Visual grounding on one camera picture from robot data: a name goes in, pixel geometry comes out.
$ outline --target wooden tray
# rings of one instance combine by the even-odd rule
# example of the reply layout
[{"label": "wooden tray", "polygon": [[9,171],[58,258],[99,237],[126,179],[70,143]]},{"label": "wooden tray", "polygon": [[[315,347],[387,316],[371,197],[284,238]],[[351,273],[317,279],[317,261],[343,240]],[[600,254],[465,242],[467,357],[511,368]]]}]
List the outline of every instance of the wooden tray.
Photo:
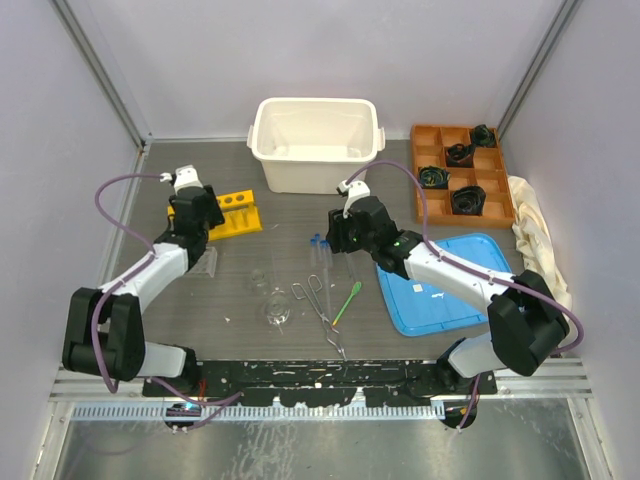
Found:
[{"label": "wooden tray", "polygon": [[[469,132],[473,127],[441,125],[414,125],[411,129],[413,173],[430,165],[444,168],[451,173],[448,190],[424,189],[427,196],[427,221],[435,225],[462,225],[465,227],[511,228],[515,221],[511,193],[504,168],[498,133],[496,148],[477,147],[473,168],[447,167],[445,148],[456,143],[469,145]],[[451,211],[451,194],[467,185],[479,185],[487,193],[482,215],[454,215]],[[422,223],[422,201],[416,189],[416,217]]]}]

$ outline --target blue tray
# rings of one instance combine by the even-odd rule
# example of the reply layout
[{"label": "blue tray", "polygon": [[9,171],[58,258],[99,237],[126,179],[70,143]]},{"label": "blue tray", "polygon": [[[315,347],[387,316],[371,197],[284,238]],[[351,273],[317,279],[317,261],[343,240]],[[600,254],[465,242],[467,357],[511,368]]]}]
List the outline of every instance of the blue tray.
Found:
[{"label": "blue tray", "polygon": [[[436,244],[483,267],[511,272],[500,247],[487,235],[475,233],[440,240]],[[407,281],[380,267],[377,270],[382,296],[393,325],[407,337],[447,332],[487,321],[487,317],[476,309],[436,287]]]}]

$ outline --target green spoon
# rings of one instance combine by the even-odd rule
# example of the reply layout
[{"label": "green spoon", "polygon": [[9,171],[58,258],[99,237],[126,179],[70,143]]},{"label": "green spoon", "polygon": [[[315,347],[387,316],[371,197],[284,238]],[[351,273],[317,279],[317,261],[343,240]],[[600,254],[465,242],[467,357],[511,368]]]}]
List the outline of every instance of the green spoon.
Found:
[{"label": "green spoon", "polygon": [[355,297],[357,295],[357,293],[360,291],[361,288],[362,288],[362,282],[356,282],[356,283],[353,284],[353,288],[351,289],[351,295],[349,295],[349,298],[347,298],[347,301],[344,302],[344,305],[342,306],[342,308],[338,312],[338,315],[336,315],[336,319],[333,321],[333,325],[338,323],[338,320],[340,320],[340,317],[342,316],[344,311],[349,306],[349,302],[351,302],[351,300],[353,300],[353,297]]}]

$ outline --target white cloth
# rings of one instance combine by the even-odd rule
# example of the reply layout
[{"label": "white cloth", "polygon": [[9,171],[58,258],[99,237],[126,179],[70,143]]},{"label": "white cloth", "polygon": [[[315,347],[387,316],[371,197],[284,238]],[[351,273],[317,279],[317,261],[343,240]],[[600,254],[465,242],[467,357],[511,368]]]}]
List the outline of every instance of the white cloth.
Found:
[{"label": "white cloth", "polygon": [[[540,211],[536,192],[524,178],[514,176],[509,177],[509,189],[516,212],[516,221],[513,224],[516,250],[522,253],[524,267],[542,275],[556,301],[571,309],[571,294],[567,291],[567,283],[556,266],[551,237]],[[571,331],[560,345],[573,341],[577,335],[571,321],[569,325]]]}]

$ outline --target bin handle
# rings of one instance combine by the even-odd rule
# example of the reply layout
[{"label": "bin handle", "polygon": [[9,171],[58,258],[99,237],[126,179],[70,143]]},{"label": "bin handle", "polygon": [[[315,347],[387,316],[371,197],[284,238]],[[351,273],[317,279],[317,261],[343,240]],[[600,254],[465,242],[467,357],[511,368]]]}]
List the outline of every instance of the bin handle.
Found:
[{"label": "bin handle", "polygon": [[247,147],[252,148],[253,144],[253,125],[249,127],[249,134],[247,135]]},{"label": "bin handle", "polygon": [[386,145],[386,139],[384,136],[384,128],[380,128],[378,129],[378,151],[382,151],[384,150],[384,147]]}]

